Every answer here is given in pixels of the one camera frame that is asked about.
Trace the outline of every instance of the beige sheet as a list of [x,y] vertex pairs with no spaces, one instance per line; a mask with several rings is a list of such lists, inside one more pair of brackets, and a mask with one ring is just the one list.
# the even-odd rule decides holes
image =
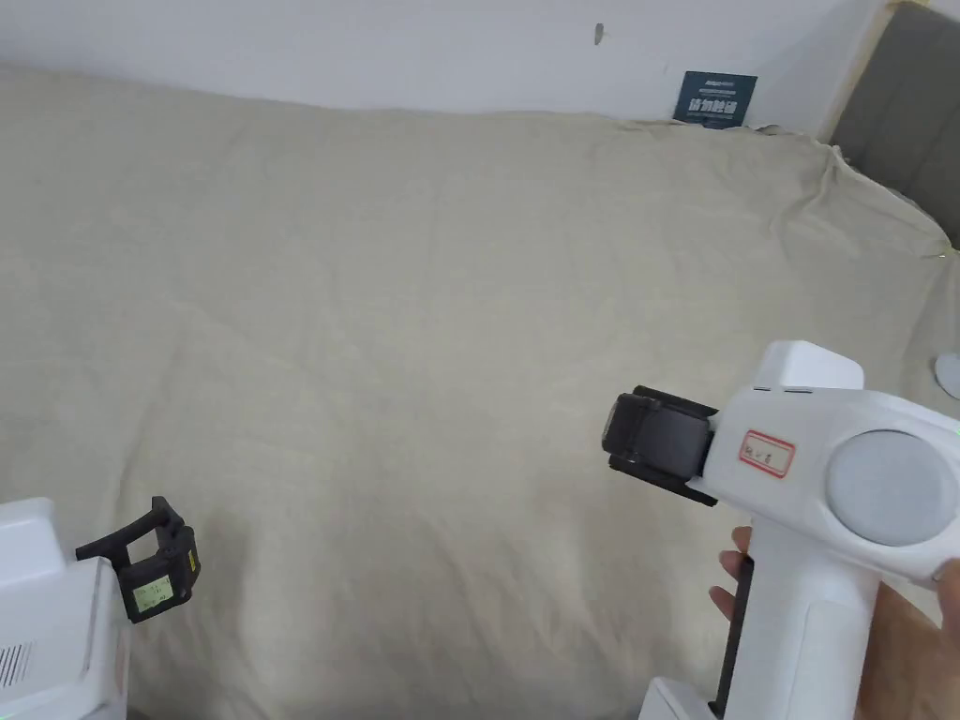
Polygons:
[[0,499],[75,545],[165,494],[157,718],[630,714],[715,687],[739,518],[606,469],[634,384],[806,338],[960,416],[958,266],[808,138],[340,112],[0,72]]

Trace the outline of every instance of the wall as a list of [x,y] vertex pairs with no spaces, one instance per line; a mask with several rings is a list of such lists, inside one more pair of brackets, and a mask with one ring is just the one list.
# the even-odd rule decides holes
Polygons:
[[817,133],[881,4],[0,0],[0,60],[338,108],[642,119],[672,114],[685,70],[716,70],[759,76],[748,123]]
[[929,5],[944,15],[960,18],[960,0],[933,0]]

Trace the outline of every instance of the white device housing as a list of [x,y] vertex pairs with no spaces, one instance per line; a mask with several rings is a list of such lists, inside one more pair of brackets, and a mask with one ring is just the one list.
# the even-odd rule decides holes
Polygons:
[[0,505],[0,718],[124,720],[130,627],[109,562],[67,561],[50,500]]
[[[932,588],[960,557],[960,422],[863,390],[853,360],[778,342],[711,427],[688,486],[754,526],[725,720],[852,720],[880,573]],[[640,720],[715,718],[655,679]]]

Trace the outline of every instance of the gray headboard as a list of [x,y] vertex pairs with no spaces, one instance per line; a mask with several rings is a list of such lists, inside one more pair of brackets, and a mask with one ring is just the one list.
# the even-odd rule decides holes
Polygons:
[[831,142],[960,247],[960,22],[900,4]]

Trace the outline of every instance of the vent grille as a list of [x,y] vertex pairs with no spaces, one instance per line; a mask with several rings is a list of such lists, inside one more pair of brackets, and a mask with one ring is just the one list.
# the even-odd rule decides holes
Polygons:
[[0,648],[0,690],[13,687],[27,677],[33,652],[32,642]]

